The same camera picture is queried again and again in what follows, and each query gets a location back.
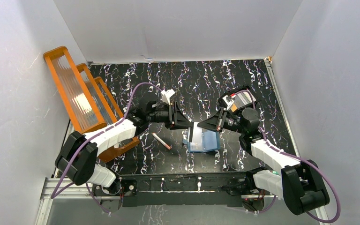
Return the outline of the white credit card stack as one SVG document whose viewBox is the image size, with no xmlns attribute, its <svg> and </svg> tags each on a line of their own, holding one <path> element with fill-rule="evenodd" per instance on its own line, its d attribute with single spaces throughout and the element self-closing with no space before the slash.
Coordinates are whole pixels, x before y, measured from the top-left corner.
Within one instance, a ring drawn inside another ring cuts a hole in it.
<svg viewBox="0 0 360 225">
<path fill-rule="evenodd" d="M 251 104 L 252 101 L 255 102 L 256 98 L 252 94 L 249 95 L 248 92 L 242 92 L 235 95 L 234 101 L 237 106 L 241 107 L 243 105 Z"/>
</svg>

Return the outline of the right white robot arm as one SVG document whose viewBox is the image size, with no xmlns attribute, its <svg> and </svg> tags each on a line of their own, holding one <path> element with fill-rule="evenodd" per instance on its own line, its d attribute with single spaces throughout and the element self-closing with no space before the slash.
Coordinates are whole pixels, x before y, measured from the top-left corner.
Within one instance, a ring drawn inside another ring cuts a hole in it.
<svg viewBox="0 0 360 225">
<path fill-rule="evenodd" d="M 262 189 L 283 199 L 294 215 L 307 213 L 330 203 L 330 197 L 323 178 L 315 169 L 316 164 L 303 162 L 294 155 L 287 156 L 283 150 L 273 146 L 260 131 L 260 116 L 257 110 L 246 107 L 240 113 L 232 114 L 221 108 L 212 117 L 197 124 L 210 131 L 227 129 L 240 134 L 239 143 L 243 150 L 262 160 L 267 169 L 251 170 L 246 175 L 245 187 L 251 194 Z"/>
</svg>

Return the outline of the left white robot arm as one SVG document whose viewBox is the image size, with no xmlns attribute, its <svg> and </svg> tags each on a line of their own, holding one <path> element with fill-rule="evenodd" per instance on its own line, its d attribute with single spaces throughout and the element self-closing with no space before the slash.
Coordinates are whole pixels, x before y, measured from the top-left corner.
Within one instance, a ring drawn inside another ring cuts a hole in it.
<svg viewBox="0 0 360 225">
<path fill-rule="evenodd" d="M 179 109 L 178 104 L 150 101 L 145 107 L 133 107 L 119 121 L 108 127 L 81 134 L 70 134 L 55 166 L 75 185 L 92 183 L 100 185 L 110 195 L 121 190 L 120 177 L 112 170 L 96 163 L 97 158 L 114 145 L 143 133 L 151 123 L 163 123 L 167 129 L 187 129 L 193 124 Z"/>
</svg>

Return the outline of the blue leather card holder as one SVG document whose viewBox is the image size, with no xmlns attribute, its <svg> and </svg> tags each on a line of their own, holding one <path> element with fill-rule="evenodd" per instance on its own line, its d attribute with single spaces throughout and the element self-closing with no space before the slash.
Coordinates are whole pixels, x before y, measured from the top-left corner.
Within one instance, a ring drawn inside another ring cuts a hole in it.
<svg viewBox="0 0 360 225">
<path fill-rule="evenodd" d="M 210 130 L 202 130 L 200 142 L 189 142 L 189 133 L 191 129 L 189 128 L 186 132 L 187 136 L 182 139 L 182 144 L 186 145 L 187 150 L 192 153 L 206 153 L 211 151 L 216 151 L 221 148 L 220 134 L 218 132 L 213 132 Z"/>
</svg>

